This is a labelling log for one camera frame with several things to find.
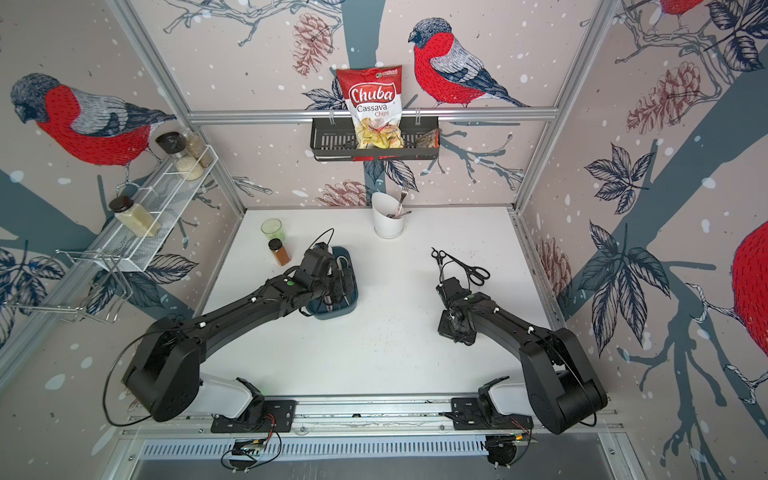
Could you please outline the teal plastic storage box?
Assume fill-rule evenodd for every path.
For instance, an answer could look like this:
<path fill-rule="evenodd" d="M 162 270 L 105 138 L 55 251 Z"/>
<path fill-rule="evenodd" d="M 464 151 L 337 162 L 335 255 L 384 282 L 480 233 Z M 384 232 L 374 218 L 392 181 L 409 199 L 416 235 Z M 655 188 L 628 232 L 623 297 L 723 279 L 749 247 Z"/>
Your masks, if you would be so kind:
<path fill-rule="evenodd" d="M 351 313 L 356 308 L 359 298 L 356 275 L 349 251 L 346 248 L 336 246 L 331 248 L 331 252 L 334 256 L 334 264 L 331 268 L 334 290 L 330 296 L 312 300 L 304 310 L 307 315 L 314 316 L 319 320 L 330 320 Z M 342 270 L 338 268 L 336 258 L 339 256 L 345 256 L 349 259 L 349 268 Z"/>

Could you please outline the cream kitchen scissors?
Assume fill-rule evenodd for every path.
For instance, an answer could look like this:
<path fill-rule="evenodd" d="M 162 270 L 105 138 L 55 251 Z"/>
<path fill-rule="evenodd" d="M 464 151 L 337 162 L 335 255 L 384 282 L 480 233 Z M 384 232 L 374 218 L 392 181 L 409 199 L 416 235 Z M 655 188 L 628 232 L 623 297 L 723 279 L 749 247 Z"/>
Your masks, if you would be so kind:
<path fill-rule="evenodd" d="M 336 258 L 336 263 L 337 263 L 337 266 L 338 266 L 338 268 L 340 270 L 350 267 L 349 259 L 347 257 L 345 257 L 345 256 L 337 257 Z"/>

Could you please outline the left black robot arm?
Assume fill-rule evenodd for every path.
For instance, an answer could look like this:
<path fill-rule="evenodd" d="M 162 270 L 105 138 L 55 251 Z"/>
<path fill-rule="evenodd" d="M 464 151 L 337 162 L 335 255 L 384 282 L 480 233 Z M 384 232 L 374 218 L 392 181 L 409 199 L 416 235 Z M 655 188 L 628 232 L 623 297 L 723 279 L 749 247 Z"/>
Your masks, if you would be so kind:
<path fill-rule="evenodd" d="M 202 364 L 261 325 L 295 311 L 313 316 L 330 307 L 347 310 L 357 295 L 346 251 L 319 242 L 299 265 L 235 302 L 190 321 L 155 322 L 140 339 L 122 383 L 157 422 L 190 413 L 255 421 L 263 411 L 261 392 L 243 378 L 204 374 Z"/>

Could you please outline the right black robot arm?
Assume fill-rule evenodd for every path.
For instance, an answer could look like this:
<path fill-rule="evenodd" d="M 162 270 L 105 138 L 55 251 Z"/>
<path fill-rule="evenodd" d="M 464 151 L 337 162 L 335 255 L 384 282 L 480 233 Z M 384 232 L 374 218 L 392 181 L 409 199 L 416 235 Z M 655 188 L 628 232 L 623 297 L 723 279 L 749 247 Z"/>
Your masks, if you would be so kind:
<path fill-rule="evenodd" d="M 438 333 L 471 346 L 485 335 L 520 362 L 533 414 L 553 434 L 595 417 L 608 404 L 605 388 L 574 333 L 535 326 L 488 295 L 452 277 L 438 283 L 444 305 Z"/>

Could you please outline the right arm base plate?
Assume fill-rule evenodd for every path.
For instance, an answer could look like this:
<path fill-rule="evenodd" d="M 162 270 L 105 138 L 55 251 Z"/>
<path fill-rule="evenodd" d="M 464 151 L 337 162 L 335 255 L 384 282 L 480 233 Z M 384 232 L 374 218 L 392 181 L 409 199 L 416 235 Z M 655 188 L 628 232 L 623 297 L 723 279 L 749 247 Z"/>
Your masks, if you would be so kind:
<path fill-rule="evenodd" d="M 529 431 L 534 427 L 531 416 L 501 414 L 489 400 L 478 397 L 454 397 L 450 410 L 442 415 L 453 422 L 456 430 Z"/>

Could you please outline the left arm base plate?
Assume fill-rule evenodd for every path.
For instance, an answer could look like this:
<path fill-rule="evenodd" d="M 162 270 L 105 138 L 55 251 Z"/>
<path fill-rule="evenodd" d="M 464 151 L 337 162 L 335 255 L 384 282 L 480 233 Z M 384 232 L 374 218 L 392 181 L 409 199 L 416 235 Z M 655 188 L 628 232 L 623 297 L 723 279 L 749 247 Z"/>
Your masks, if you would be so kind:
<path fill-rule="evenodd" d="M 216 415 L 211 425 L 214 434 L 287 433 L 291 430 L 296 400 L 254 400 L 237 418 Z"/>

